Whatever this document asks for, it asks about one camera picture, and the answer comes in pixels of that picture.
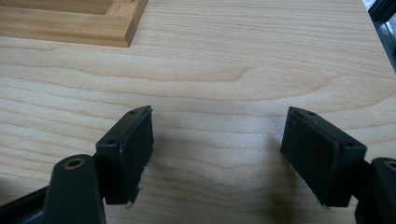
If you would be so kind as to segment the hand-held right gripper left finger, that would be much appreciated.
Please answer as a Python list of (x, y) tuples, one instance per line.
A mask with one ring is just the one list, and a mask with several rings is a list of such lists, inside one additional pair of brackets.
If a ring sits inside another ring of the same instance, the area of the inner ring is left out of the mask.
[(153, 152), (150, 105), (127, 112), (95, 145), (101, 193), (107, 204), (134, 203)]

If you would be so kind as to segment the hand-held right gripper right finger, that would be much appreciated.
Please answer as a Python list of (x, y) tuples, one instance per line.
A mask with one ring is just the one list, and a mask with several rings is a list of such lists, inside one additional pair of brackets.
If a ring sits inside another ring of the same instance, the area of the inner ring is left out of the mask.
[(320, 203), (348, 206), (350, 180), (366, 151), (367, 146), (318, 114), (289, 108), (280, 152)]

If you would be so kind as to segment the light wooden rack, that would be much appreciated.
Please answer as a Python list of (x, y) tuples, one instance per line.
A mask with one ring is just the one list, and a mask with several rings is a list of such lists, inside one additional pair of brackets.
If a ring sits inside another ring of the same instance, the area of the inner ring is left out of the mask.
[(149, 0), (0, 0), (0, 35), (128, 47)]

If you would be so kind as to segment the dark metal frame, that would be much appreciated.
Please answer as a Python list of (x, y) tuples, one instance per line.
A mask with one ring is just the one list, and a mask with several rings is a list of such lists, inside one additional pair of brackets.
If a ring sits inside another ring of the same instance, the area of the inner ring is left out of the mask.
[(396, 0), (362, 0), (396, 73)]

